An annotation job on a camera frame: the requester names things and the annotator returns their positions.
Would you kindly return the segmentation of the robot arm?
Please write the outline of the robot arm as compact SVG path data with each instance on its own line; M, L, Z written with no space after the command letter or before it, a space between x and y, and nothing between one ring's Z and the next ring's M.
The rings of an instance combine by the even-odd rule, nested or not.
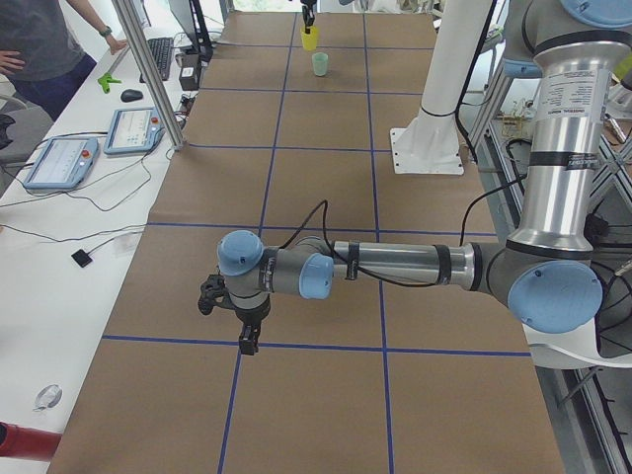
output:
M334 276L396 285L454 284L489 294L533 330L561 334L589 322L602 302L585 236L610 76L631 50L627 1L513 1L507 64L541 71L525 194L504 244L395 245L291 236L265 246L246 230L218 244L218 272L201 287L199 310L232 310L244 355L254 355L274 292L328 297Z

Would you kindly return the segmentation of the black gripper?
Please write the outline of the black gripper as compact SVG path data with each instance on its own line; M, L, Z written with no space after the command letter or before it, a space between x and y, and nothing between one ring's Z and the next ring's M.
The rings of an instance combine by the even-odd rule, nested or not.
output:
M239 351L242 355L256 354L259 351L260 327L270 311L269 303L262 303L250 309L235 309L237 318L244 325L238 340Z
M316 5L316 0L300 0L300 3L305 7L302 8L302 19L306 34L311 34L311 29L315 22L315 14L313 8Z

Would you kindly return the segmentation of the person's hand on table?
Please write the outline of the person's hand on table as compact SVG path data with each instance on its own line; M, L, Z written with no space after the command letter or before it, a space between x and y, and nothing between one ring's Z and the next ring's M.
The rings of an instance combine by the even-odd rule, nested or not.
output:
M116 54L127 47L126 39L117 39L113 35L108 35L105 37L105 40L109 46L111 54Z

